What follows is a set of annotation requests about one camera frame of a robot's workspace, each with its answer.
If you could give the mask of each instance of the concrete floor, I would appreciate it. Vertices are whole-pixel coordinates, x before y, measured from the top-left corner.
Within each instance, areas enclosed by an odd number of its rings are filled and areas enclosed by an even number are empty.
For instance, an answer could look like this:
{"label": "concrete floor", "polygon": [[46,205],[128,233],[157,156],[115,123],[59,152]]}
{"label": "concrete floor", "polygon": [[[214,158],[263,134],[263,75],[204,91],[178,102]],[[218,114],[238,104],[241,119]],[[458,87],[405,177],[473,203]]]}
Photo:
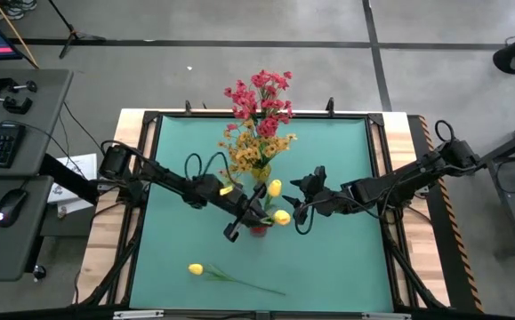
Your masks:
{"label": "concrete floor", "polygon": [[[368,42],[362,0],[57,0],[77,28],[109,39]],[[380,42],[501,44],[515,35],[515,0],[372,0]],[[15,23],[29,38],[63,38],[46,1]],[[7,27],[4,32],[10,34]],[[42,68],[76,71],[68,103],[97,140],[110,139],[121,108],[228,108],[222,89],[261,68],[291,70],[287,98],[298,109],[382,110],[370,49],[31,46]],[[483,155],[515,128],[515,76],[498,71],[492,51],[382,50],[393,111],[446,119]],[[29,68],[25,61],[0,68]],[[74,154],[96,152],[63,116]],[[63,141],[60,127],[54,135]],[[55,146],[50,152],[60,156]],[[515,240],[487,172],[447,179],[459,228],[487,313],[515,316],[515,258],[493,251]],[[84,240],[49,241],[41,254],[50,275],[0,284],[0,311],[66,306]],[[20,299],[12,299],[21,292]]]}

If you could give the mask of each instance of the green mat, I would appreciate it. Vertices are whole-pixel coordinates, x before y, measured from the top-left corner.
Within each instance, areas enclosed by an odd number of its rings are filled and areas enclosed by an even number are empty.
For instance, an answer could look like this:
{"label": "green mat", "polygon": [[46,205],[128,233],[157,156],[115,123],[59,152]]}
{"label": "green mat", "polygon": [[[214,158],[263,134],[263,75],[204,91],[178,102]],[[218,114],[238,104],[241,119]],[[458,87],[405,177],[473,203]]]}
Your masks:
{"label": "green mat", "polygon": [[[164,117],[157,161],[183,175],[184,160],[197,152],[205,163],[232,119]],[[363,120],[294,119],[279,134],[296,133],[291,149],[271,162],[283,194],[302,198],[289,180],[324,165],[326,185],[371,176]],[[224,168],[216,158],[209,172]],[[191,161],[189,173],[197,172]],[[251,194],[253,185],[245,185]],[[292,213],[282,198],[273,202]],[[159,186],[150,191],[131,308],[277,311],[391,312],[390,284],[379,223],[365,213],[330,218],[316,214],[310,233],[294,225],[270,228],[264,238],[240,230],[233,244],[222,234],[234,217],[209,204],[194,210]],[[206,281],[190,263],[214,264],[235,278],[286,293],[279,296],[236,283]]]}

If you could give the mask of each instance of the vase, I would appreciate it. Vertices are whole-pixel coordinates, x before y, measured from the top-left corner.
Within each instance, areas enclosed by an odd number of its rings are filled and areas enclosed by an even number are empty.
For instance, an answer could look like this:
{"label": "vase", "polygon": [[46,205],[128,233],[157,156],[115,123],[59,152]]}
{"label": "vase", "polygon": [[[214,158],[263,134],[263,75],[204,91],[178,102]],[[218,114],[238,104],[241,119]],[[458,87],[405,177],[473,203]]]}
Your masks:
{"label": "vase", "polygon": [[267,227],[254,227],[249,228],[249,233],[254,237],[264,237],[267,235]]}
{"label": "vase", "polygon": [[251,175],[255,181],[266,183],[271,175],[271,165],[267,164],[262,168],[252,168]]}

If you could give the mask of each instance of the tripod stand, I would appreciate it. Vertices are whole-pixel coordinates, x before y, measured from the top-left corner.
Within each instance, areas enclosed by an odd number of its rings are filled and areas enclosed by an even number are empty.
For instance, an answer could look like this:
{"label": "tripod stand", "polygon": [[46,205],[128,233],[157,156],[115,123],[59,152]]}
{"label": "tripod stand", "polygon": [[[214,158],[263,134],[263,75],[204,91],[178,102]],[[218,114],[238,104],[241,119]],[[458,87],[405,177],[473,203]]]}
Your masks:
{"label": "tripod stand", "polygon": [[84,38],[91,38],[92,40],[98,40],[98,41],[107,41],[106,38],[102,37],[102,36],[94,36],[94,35],[87,35],[83,32],[79,32],[77,30],[75,30],[73,28],[73,25],[70,24],[66,19],[65,17],[63,16],[63,14],[61,14],[60,12],[60,9],[58,9],[57,5],[55,5],[55,3],[53,2],[53,0],[49,0],[50,4],[52,5],[53,9],[58,13],[58,15],[60,16],[61,20],[63,21],[63,24],[65,24],[65,26],[69,29],[69,37],[68,39],[66,40],[66,43],[63,45],[63,49],[61,49],[61,53],[60,53],[60,59],[63,59],[63,57],[65,57],[65,55],[68,53],[68,49],[69,47],[71,46],[71,44],[76,41],[76,40],[81,40],[81,39],[84,39]]}

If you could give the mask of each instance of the computer mouse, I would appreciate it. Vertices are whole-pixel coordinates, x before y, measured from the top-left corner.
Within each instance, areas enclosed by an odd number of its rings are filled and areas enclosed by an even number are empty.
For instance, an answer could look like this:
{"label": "computer mouse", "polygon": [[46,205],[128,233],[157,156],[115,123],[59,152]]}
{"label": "computer mouse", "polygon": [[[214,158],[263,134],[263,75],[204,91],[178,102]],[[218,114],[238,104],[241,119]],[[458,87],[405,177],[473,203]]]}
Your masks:
{"label": "computer mouse", "polygon": [[8,191],[0,199],[0,227],[8,228],[16,222],[20,215],[22,204],[28,197],[28,192],[17,188]]}

